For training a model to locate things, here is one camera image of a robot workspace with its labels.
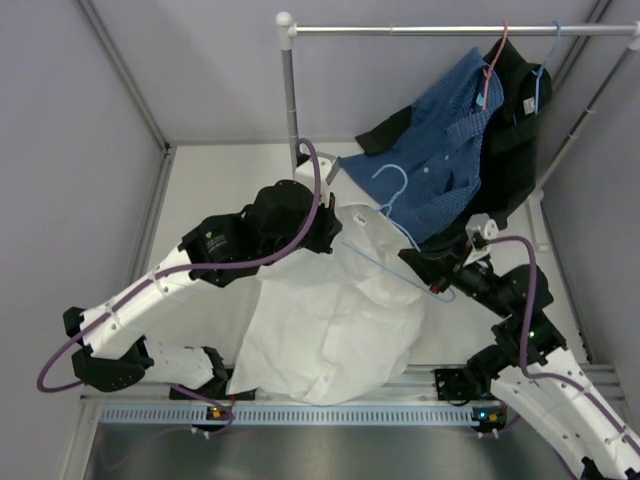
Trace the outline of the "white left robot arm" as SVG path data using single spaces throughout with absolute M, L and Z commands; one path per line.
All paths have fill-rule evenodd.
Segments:
M 333 195 L 316 200 L 303 184 L 281 180 L 262 188 L 240 212 L 205 218 L 151 271 L 103 304 L 63 315 L 79 349 L 71 357 L 76 378 L 101 392 L 137 383 L 178 384 L 213 399 L 228 371 L 208 346 L 152 341 L 151 327 L 175 320 L 174 309 L 199 290 L 222 289 L 281 259 L 283 250 L 329 254 L 342 229 Z

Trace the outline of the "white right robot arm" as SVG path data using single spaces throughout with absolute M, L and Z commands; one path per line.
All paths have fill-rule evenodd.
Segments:
M 534 254 L 498 275 L 467 261 L 468 245 L 439 253 L 406 249 L 406 262 L 433 293 L 452 286 L 500 321 L 495 341 L 461 368 L 440 370 L 442 400 L 495 399 L 512 407 L 576 479 L 636 479 L 639 436 L 610 406 L 544 310 L 553 301 Z

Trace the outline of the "white shirt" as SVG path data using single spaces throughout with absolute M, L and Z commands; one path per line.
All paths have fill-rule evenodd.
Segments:
M 329 254 L 300 249 L 260 269 L 260 296 L 228 393 L 262 389 L 312 405 L 360 397 L 400 375 L 428 296 L 399 258 L 407 238 L 367 205 L 337 208 Z

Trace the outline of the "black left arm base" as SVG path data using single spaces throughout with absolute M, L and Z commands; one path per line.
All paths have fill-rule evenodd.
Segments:
M 227 401 L 231 399 L 239 401 L 254 401 L 256 399 L 256 390 L 248 390 L 236 394 L 226 393 L 227 383 L 231 380 L 233 373 L 233 368 L 226 368 L 225 378 L 215 374 L 212 380 L 204 384 L 202 387 L 195 389 L 194 392 L 216 401 Z

